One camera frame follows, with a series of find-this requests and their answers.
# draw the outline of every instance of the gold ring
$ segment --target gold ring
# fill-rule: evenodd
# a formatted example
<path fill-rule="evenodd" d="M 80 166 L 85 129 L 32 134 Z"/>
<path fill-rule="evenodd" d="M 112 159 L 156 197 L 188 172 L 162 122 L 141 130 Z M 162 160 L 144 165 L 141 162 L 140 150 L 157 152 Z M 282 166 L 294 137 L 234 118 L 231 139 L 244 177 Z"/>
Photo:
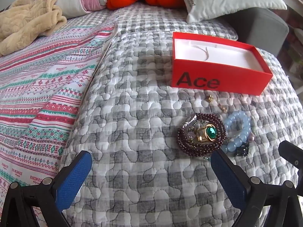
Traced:
<path fill-rule="evenodd" d="M 199 142 L 214 142 L 217 137 L 217 129 L 212 124 L 197 129 L 196 136 Z"/>

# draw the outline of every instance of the red box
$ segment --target red box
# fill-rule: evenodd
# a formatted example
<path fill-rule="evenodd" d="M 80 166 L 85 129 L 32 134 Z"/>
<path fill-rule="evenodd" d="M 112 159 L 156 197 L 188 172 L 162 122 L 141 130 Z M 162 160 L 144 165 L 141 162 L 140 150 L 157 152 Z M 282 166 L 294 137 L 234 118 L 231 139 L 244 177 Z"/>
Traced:
<path fill-rule="evenodd" d="M 173 33 L 172 87 L 260 95 L 272 76 L 252 45 L 213 36 Z"/>

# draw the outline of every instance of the beige fleece blanket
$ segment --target beige fleece blanket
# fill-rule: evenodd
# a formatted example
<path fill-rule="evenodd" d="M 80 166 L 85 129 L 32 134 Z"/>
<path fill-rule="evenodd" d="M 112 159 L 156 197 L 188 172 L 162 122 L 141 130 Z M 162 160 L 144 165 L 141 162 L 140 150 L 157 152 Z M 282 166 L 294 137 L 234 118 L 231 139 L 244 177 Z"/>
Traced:
<path fill-rule="evenodd" d="M 16 0 L 0 13 L 0 57 L 21 50 L 38 36 L 49 36 L 66 24 L 57 0 Z"/>

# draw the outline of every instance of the black beaded bracelet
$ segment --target black beaded bracelet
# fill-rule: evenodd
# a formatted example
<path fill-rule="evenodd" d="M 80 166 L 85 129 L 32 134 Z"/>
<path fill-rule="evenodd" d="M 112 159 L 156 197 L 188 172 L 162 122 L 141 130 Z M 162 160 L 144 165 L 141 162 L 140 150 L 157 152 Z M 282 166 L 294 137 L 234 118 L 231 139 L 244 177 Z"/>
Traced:
<path fill-rule="evenodd" d="M 201 129 L 210 143 L 202 144 L 190 140 L 183 128 L 178 128 L 177 142 L 181 150 L 189 156 L 205 156 L 221 148 L 226 139 L 226 129 L 221 119 L 216 115 L 202 113 L 195 115 L 197 123 L 208 123 Z"/>

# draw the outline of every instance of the gray and white checkered quilt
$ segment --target gray and white checkered quilt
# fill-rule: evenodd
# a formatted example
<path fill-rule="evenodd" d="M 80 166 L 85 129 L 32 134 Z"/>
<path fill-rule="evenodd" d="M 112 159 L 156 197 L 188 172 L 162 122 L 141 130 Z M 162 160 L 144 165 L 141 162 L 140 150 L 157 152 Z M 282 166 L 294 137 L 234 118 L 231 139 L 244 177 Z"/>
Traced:
<path fill-rule="evenodd" d="M 107 19 L 114 18 L 119 32 L 62 157 L 61 166 L 83 149 L 93 157 L 92 171 L 65 212 L 72 226 L 231 226 L 239 210 L 210 162 L 187 156 L 176 143 L 176 128 L 185 115 L 222 113 L 218 103 L 230 113 L 245 111 L 256 134 L 249 155 L 232 161 L 265 183 L 297 183 L 278 145 L 288 140 L 302 147 L 303 111 L 275 57 L 261 51 L 274 76 L 260 96 L 172 88 L 173 31 L 237 39 L 234 30 L 216 19 L 187 24 L 185 12 L 139 3 Z M 215 98 L 211 103 L 205 100 L 208 94 Z M 266 213 L 264 208 L 257 226 Z"/>

